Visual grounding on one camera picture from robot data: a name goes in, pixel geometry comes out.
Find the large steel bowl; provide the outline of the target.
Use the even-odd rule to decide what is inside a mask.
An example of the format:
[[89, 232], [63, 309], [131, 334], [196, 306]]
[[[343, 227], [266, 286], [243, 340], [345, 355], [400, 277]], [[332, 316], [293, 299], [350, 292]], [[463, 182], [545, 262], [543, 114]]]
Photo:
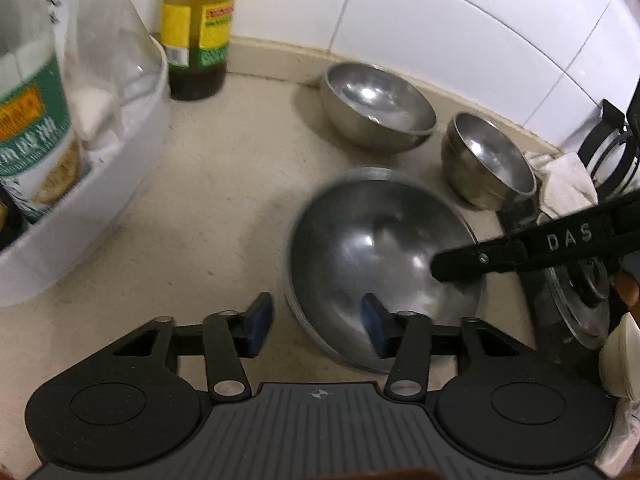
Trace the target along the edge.
[[473, 244], [457, 209], [399, 171], [364, 167], [317, 188], [292, 224], [285, 298], [303, 330], [332, 359], [372, 373], [392, 363], [373, 349], [360, 301], [457, 326], [486, 309], [487, 285], [439, 283], [433, 256]]

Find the medium steel bowl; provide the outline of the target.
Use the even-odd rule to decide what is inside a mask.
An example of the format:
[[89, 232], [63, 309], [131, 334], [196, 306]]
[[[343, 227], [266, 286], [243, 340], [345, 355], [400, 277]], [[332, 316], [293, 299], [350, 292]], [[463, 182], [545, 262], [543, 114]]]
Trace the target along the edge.
[[341, 62], [320, 79], [321, 104], [346, 140], [385, 155], [405, 153], [435, 132], [430, 101], [404, 78], [376, 65]]

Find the white dish cloth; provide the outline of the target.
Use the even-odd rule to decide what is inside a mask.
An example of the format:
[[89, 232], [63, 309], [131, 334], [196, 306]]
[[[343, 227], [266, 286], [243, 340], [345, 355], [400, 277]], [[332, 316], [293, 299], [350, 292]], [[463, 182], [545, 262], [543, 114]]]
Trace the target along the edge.
[[551, 219], [597, 206], [596, 187], [576, 153], [559, 156], [526, 152], [525, 159], [540, 180], [539, 208]]

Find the steel pot lid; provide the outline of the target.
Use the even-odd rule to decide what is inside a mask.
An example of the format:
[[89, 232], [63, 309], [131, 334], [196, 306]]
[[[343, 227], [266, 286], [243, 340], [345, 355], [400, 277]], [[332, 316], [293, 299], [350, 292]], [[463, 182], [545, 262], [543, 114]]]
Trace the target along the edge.
[[604, 344], [610, 328], [610, 278], [597, 258], [544, 269], [544, 278], [560, 318], [586, 349]]

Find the white ceramic cup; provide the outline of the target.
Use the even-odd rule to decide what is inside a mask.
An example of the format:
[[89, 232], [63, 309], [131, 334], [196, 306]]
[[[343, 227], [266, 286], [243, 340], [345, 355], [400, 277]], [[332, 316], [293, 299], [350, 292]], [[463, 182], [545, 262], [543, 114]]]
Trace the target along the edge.
[[630, 313], [610, 333], [599, 356], [602, 386], [612, 396], [639, 401], [639, 326]]

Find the small steel bowl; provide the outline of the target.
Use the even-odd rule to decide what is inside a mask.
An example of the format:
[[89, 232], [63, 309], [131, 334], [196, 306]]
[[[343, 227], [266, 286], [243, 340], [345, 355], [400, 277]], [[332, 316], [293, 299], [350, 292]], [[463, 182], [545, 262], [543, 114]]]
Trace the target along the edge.
[[498, 211], [537, 192], [536, 177], [523, 153], [483, 117], [454, 115], [440, 154], [450, 188], [477, 209]]

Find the white round tray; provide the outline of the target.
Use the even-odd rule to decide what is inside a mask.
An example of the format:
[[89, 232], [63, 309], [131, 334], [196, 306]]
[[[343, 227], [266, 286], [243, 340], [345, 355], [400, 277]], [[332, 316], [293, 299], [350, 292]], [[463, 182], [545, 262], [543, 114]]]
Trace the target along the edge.
[[1, 252], [1, 303], [11, 307], [62, 280], [114, 226], [152, 172], [168, 130], [167, 77], [122, 111], [124, 137], [85, 150], [79, 182]]

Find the green label seasoning jar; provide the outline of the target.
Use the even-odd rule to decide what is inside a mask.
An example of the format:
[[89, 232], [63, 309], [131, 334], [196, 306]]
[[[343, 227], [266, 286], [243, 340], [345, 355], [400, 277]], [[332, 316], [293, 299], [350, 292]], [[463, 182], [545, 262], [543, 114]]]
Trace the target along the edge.
[[46, 0], [1, 0], [1, 186], [35, 223], [84, 170]]

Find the clear plastic bag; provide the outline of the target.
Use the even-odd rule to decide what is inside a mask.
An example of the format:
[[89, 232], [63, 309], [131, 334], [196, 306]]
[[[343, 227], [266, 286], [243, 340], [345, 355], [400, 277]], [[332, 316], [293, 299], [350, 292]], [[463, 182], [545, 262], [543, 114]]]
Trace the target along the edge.
[[131, 0], [70, 0], [64, 81], [79, 139], [124, 137], [122, 108], [155, 90], [163, 58]]

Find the yellow label oil bottle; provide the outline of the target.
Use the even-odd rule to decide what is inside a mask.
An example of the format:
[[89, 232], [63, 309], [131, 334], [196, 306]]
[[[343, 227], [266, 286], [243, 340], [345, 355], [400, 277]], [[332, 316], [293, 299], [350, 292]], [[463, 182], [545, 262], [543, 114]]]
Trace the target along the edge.
[[224, 85], [235, 0], [162, 0], [160, 44], [171, 97], [198, 101]]

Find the black round wall rack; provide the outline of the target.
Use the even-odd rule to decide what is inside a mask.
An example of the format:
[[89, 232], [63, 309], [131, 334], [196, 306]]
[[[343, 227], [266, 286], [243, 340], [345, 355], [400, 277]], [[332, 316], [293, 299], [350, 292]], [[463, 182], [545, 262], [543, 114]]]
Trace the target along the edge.
[[625, 114], [608, 100], [600, 118], [577, 151], [600, 202], [622, 195], [639, 171], [639, 137], [631, 132]]

